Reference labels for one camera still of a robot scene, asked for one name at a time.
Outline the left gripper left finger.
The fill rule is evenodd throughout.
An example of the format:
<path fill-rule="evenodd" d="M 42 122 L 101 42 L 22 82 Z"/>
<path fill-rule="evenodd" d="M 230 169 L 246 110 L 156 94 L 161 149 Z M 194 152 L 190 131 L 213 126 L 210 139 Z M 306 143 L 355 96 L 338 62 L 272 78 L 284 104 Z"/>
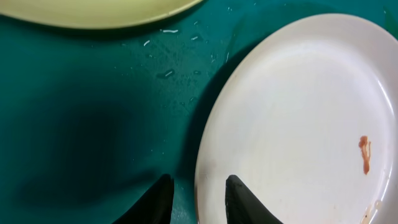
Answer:
<path fill-rule="evenodd" d="M 174 179 L 163 174 L 142 197 L 113 224 L 170 224 Z"/>

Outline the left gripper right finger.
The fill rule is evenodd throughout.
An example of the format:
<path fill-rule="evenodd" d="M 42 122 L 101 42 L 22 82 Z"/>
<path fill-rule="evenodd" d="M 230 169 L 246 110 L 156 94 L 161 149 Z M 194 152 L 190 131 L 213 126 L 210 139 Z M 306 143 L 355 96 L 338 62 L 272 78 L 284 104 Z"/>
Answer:
<path fill-rule="evenodd" d="M 226 179 L 227 224 L 283 224 L 236 175 Z"/>

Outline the white plate with ketchup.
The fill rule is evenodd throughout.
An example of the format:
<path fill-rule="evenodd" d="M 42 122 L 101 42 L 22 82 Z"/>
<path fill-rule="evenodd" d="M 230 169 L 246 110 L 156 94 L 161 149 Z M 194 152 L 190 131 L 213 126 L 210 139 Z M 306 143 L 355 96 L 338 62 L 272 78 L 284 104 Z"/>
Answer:
<path fill-rule="evenodd" d="M 199 223 L 238 176 L 283 223 L 397 222 L 397 40 L 347 14 L 290 23 L 221 90 L 195 169 Z"/>

